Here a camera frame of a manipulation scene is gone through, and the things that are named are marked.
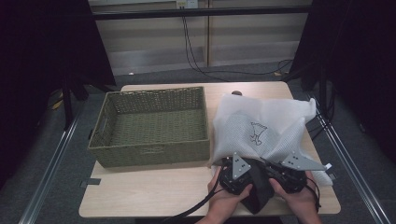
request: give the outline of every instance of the person's right hand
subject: person's right hand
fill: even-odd
[[[314,180],[311,172],[306,171],[306,176]],[[320,217],[318,216],[317,209],[315,207],[315,196],[309,189],[303,188],[301,192],[288,194],[275,179],[270,178],[270,183],[274,188],[275,193],[285,199],[291,211],[297,216],[297,218],[299,218],[301,222],[304,224],[321,223]],[[312,183],[312,181],[307,180],[307,185],[311,189],[315,189],[315,184]]]

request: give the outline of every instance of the light wood tabletop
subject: light wood tabletop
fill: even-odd
[[[211,139],[212,120],[224,93],[241,91],[244,96],[258,99],[292,99],[284,82],[238,82],[128,85],[122,91],[162,90],[202,86],[205,89],[206,110]],[[305,130],[302,147],[316,161],[318,153]],[[79,208],[82,217],[171,217],[200,202],[207,195],[207,183],[212,171],[207,161],[175,164],[103,168],[98,162],[91,178],[100,178],[99,185],[89,185]],[[332,187],[320,187],[320,214],[337,214],[340,203]],[[204,216],[208,204],[191,214]],[[279,198],[272,198],[256,216],[290,215],[291,211]],[[234,216],[252,216],[239,204]]]

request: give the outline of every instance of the white fabric pouch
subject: white fabric pouch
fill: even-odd
[[[264,158],[270,162],[285,160],[293,151],[302,149],[305,124],[316,115],[314,99],[309,102],[271,99],[259,100],[224,94],[213,119],[215,145],[212,163],[235,152],[242,158]],[[324,171],[312,174],[321,186],[332,185]]]

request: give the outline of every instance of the electrical outlet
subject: electrical outlet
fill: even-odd
[[[176,8],[187,8],[187,0],[176,0]]]
[[[198,8],[198,0],[187,0],[187,8]]]

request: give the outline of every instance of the woven storage basket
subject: woven storage basket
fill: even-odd
[[[88,150],[103,167],[209,159],[203,87],[108,92]]]

